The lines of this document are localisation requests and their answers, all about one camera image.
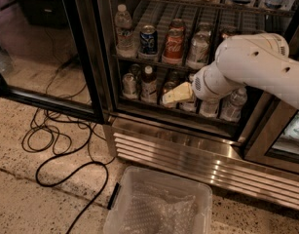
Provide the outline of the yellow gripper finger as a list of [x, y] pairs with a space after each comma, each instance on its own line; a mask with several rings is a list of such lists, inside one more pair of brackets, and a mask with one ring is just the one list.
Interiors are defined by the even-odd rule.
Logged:
[[163, 103], [188, 101], [193, 97], [192, 86], [189, 82], [184, 82], [163, 95]]

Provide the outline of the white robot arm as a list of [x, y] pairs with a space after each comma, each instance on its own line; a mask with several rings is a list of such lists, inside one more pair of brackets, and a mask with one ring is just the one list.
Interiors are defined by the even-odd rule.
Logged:
[[163, 95], [163, 103], [224, 98], [250, 86], [299, 109], [299, 61], [288, 57], [285, 39], [275, 33], [235, 35], [216, 49], [214, 61]]

